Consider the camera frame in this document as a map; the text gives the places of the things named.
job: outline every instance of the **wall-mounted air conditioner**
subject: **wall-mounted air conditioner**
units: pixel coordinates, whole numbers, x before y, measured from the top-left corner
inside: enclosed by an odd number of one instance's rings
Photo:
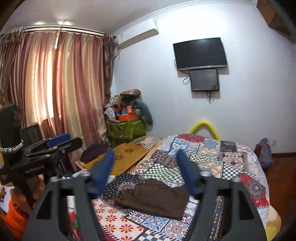
[[[116,35],[120,49],[159,34],[156,22],[150,18]]]

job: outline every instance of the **orange box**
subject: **orange box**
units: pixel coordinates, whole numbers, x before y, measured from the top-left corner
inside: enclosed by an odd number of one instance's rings
[[[137,118],[137,114],[125,114],[119,116],[119,121],[130,121]]]
[[[131,105],[127,106],[126,110],[129,115],[133,113],[133,107]]]

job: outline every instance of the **screw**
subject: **screw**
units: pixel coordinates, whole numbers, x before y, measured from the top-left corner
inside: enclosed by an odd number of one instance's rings
[[[55,183],[59,181],[59,177],[51,177],[49,180],[51,183]]]

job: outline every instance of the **pile of stuff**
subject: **pile of stuff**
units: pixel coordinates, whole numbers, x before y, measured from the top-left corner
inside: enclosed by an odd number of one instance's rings
[[[153,120],[147,105],[141,100],[141,91],[132,89],[111,98],[105,105],[107,120],[114,122],[129,121],[143,118],[146,125],[152,125]]]

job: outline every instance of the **bed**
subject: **bed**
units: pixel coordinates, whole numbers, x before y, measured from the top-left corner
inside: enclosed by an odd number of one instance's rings
[[[155,217],[115,204],[120,190],[133,188],[147,178],[157,179],[170,187],[183,185],[184,181],[176,163],[176,152],[179,149],[201,170],[211,172],[214,177],[228,180],[235,176],[240,177],[251,195],[268,240],[279,232],[281,219],[270,205],[265,174],[250,147],[191,134],[168,136],[149,147],[149,153],[133,170],[119,174],[105,186],[100,197],[92,200],[98,221],[108,240],[184,240],[198,208],[198,200],[193,197],[189,198],[182,220]],[[216,199],[216,211],[208,240],[219,238],[223,199],[222,196]]]

